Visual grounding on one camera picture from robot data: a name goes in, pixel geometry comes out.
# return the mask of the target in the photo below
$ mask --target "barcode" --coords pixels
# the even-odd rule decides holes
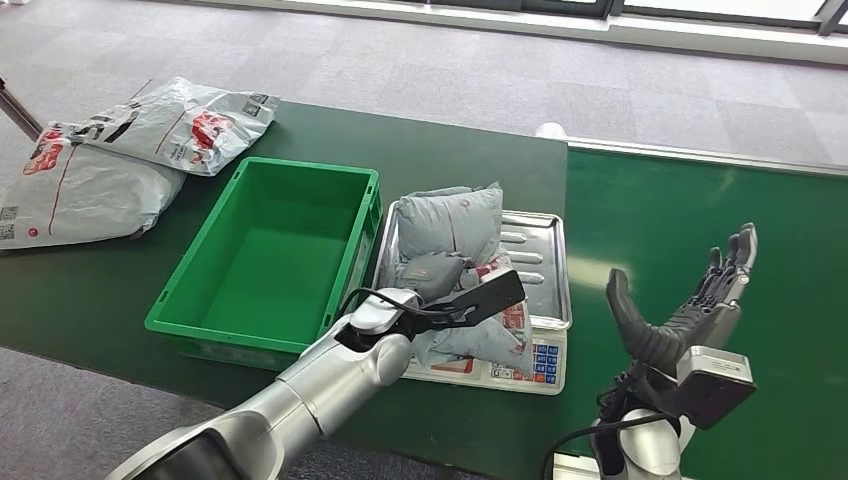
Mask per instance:
[[[250,96],[250,99],[260,105],[265,105],[265,102],[268,101],[268,95],[264,95],[262,93],[254,93]]]
[[[259,109],[260,108],[261,107],[259,105],[256,105],[255,103],[249,103],[248,102],[244,105],[244,108],[242,108],[241,111],[250,115],[251,117],[255,117],[256,115],[259,115]]]
[[[0,208],[0,221],[14,220],[18,217],[18,207],[3,207]]]
[[[0,240],[15,239],[15,224],[0,225]]]

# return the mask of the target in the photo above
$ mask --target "black cable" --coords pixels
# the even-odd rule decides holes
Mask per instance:
[[[581,430],[576,430],[574,432],[569,433],[568,435],[560,438],[556,442],[554,442],[553,446],[548,449],[548,452],[545,454],[545,461],[542,463],[542,474],[539,478],[542,480],[550,480],[553,476],[553,459],[554,454],[560,447],[565,445],[566,443],[574,440],[575,438],[582,437],[584,435],[591,435],[593,433],[605,432],[607,430],[619,430],[622,428],[635,427],[637,425],[644,425],[646,423],[657,422],[660,420],[674,420],[674,417],[671,415],[667,415],[665,413],[655,413],[653,415],[648,415],[647,417],[637,418],[635,420],[625,420],[621,422],[612,422],[612,423],[602,423],[600,425],[594,425],[591,427],[586,427]]]
[[[393,300],[392,298],[387,297],[386,295],[383,295],[382,293],[374,290],[373,288],[358,287],[358,288],[354,288],[353,290],[351,290],[351,292],[349,294],[347,294],[347,298],[345,299],[344,303],[342,303],[342,308],[339,309],[339,313],[338,313],[338,315],[336,315],[337,320],[339,318],[341,318],[342,315],[344,315],[344,312],[347,311],[347,308],[350,306],[350,303],[360,293],[367,293],[369,295],[373,295],[373,296],[379,298],[380,300],[388,303],[389,305],[391,305],[395,308],[398,308],[400,310],[403,310],[404,312],[412,313],[412,314],[415,314],[415,315],[421,315],[421,316],[424,316],[424,317],[440,317],[440,316],[450,315],[452,313],[457,313],[457,312],[461,312],[461,311],[465,310],[464,308],[451,308],[451,309],[439,310],[439,311],[421,310],[420,308],[410,307],[409,305],[404,305],[404,304],[398,302],[397,300]]]

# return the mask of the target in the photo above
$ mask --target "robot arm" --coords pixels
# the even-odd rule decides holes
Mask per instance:
[[[358,289],[370,294],[365,302],[340,318],[273,384],[216,418],[165,434],[106,479],[275,479],[400,378],[412,358],[415,335],[476,325],[525,298],[518,274],[503,270],[449,302],[426,304],[418,292],[446,295],[463,260],[419,258],[407,267],[407,276],[414,278],[404,284],[409,288]]]
[[[748,359],[721,350],[739,319],[756,255],[757,234],[748,223],[729,238],[723,260],[718,248],[710,251],[691,297],[661,326],[641,317],[626,274],[610,272],[607,300],[633,362],[598,396],[590,443],[602,478],[679,479],[680,455],[695,427],[712,427],[756,390]]]

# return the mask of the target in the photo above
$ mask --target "floor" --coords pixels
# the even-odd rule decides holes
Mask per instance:
[[[554,121],[573,136],[848,165],[846,70],[183,2],[69,5],[0,5],[0,72],[43,121],[80,120],[182,75],[511,133]],[[0,197],[31,150],[0,116]],[[0,477],[101,478],[216,412],[0,349]],[[470,477],[325,443],[292,478]]]

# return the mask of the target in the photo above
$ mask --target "white plastic bag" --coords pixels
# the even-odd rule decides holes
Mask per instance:
[[[94,115],[85,143],[213,176],[265,133],[279,99],[229,92],[175,77],[156,90]]]
[[[416,192],[398,201],[398,249],[405,258],[459,252],[475,265],[500,245],[503,190],[453,187]]]
[[[505,250],[498,249],[497,253],[498,256],[491,262],[463,274],[460,283],[464,289],[479,285],[486,275],[495,270],[512,267]],[[412,340],[412,350],[418,361],[427,367],[461,355],[532,374],[533,327],[527,303],[522,301],[474,327],[419,334]]]
[[[0,199],[0,250],[92,242],[149,230],[185,174],[72,141],[51,122]]]

